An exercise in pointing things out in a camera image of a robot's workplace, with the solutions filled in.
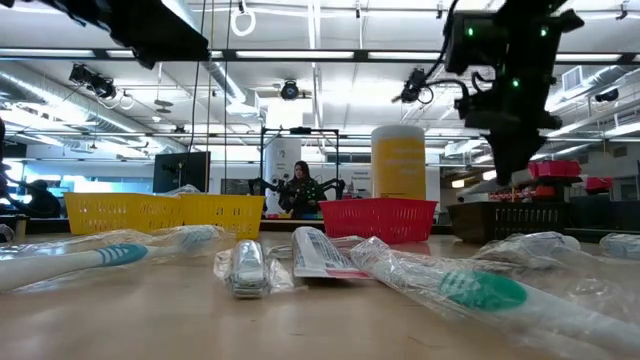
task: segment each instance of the toothbrush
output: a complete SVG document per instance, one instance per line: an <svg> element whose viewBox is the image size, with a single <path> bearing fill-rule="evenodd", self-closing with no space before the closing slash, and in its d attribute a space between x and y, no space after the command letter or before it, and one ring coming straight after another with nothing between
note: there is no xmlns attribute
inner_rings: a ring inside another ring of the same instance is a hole
<svg viewBox="0 0 640 360"><path fill-rule="evenodd" d="M369 240L351 252L358 267L421 303L462 307L486 322L537 326L617 352L640 354L640 328L491 273L393 251Z"/></svg>
<svg viewBox="0 0 640 360"><path fill-rule="evenodd" d="M67 255L30 256L0 261L0 292L33 284L72 271L131 264L141 260L194 253L212 241L213 227L185 228L178 244L167 247L118 244Z"/></svg>

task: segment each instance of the plastic wrapper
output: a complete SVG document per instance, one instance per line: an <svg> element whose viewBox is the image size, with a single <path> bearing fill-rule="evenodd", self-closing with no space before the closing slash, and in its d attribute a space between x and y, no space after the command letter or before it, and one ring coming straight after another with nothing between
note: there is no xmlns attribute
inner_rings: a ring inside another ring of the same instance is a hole
<svg viewBox="0 0 640 360"><path fill-rule="evenodd" d="M291 238L296 278L370 279L322 231L301 226Z"/></svg>
<svg viewBox="0 0 640 360"><path fill-rule="evenodd" d="M512 235L483 246L472 258L521 264L531 269L564 267L571 257L582 256L580 242L557 232Z"/></svg>
<svg viewBox="0 0 640 360"><path fill-rule="evenodd" d="M4 247L0 249L0 292L27 285L33 290L90 284L102 275L120 271L110 269L201 257L213 254L216 243L225 236L221 228L198 225L151 235L120 230L69 241ZM85 272L91 276L80 275Z"/></svg>
<svg viewBox="0 0 640 360"><path fill-rule="evenodd" d="M619 278L612 275L629 277L637 268L602 262L552 241L552 249L559 246L553 251L530 248L522 238L506 244L479 251L478 257L502 261L446 259L395 251L372 238L353 248L351 258L376 279L445 317L479 320L516 343L567 359L637 359L639 287L633 281L616 282ZM523 251L553 262L529 266L522 256L512 255Z"/></svg>
<svg viewBox="0 0 640 360"><path fill-rule="evenodd" d="M360 244L365 241L365 238L361 238L359 236L345 236L341 238L328 238L328 240L333 244L333 246L338 249L338 251L345 256L349 256L349 251L353 249L354 246ZM267 249L267 256L272 256L277 259L293 259L293 247L291 245L277 245Z"/></svg>
<svg viewBox="0 0 640 360"><path fill-rule="evenodd" d="M185 186L181 186L175 190L171 190L168 191L164 194L158 194L161 196L176 196L176 195L180 195L180 194L201 194L202 191L198 190L197 187L191 185L191 184L187 184Z"/></svg>
<svg viewBox="0 0 640 360"><path fill-rule="evenodd" d="M609 256L640 260L640 235L609 234L600 240L600 246Z"/></svg>
<svg viewBox="0 0 640 360"><path fill-rule="evenodd" d="M276 257L265 258L260 244L251 240L218 252L213 272L237 298L261 298L296 290L291 273Z"/></svg>
<svg viewBox="0 0 640 360"><path fill-rule="evenodd" d="M193 231L203 229L213 233L213 241L194 254L189 256L212 255L234 242L234 235L221 227L211 225L189 225L161 229L150 234L136 230L114 230L86 236L71 237L55 242L42 242L37 244L21 244L0 248L0 260L8 260L17 257L64 255L81 251L95 250L109 245L137 243L147 246L173 246L178 244L186 235ZM161 257L153 259L153 262L165 262L174 257Z"/></svg>
<svg viewBox="0 0 640 360"><path fill-rule="evenodd" d="M4 237L6 242L13 242L13 239L16 237L16 233L12 228L5 224L0 224L0 235Z"/></svg>

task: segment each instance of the table surface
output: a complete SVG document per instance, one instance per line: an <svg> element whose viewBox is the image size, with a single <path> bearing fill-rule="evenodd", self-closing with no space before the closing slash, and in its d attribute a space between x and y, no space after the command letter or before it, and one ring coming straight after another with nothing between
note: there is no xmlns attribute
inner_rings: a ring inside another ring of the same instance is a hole
<svg viewBox="0 0 640 360"><path fill-rule="evenodd" d="M267 245L290 239L261 236ZM405 249L466 257L477 248L432 236ZM447 322L372 280L238 301L210 258L63 276L1 294L0 314L6 360L550 359L483 325Z"/></svg>

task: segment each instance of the yellow basket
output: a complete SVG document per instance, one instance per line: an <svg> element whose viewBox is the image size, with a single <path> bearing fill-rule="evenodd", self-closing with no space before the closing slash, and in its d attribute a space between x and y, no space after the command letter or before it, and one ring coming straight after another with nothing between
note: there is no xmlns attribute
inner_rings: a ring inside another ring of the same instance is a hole
<svg viewBox="0 0 640 360"><path fill-rule="evenodd" d="M257 239L264 196L182 194L185 225L222 226L236 239Z"/></svg>
<svg viewBox="0 0 640 360"><path fill-rule="evenodd" d="M151 232L183 222L178 197L65 193L64 200L74 235L118 229Z"/></svg>

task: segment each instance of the computer screen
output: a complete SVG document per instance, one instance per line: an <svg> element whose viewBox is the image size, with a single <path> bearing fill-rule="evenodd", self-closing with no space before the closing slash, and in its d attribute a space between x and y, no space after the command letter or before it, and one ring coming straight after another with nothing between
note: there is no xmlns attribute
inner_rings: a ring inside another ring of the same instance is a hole
<svg viewBox="0 0 640 360"><path fill-rule="evenodd" d="M165 193L187 184L202 192L209 191L210 152L156 155L153 169L153 192Z"/></svg>

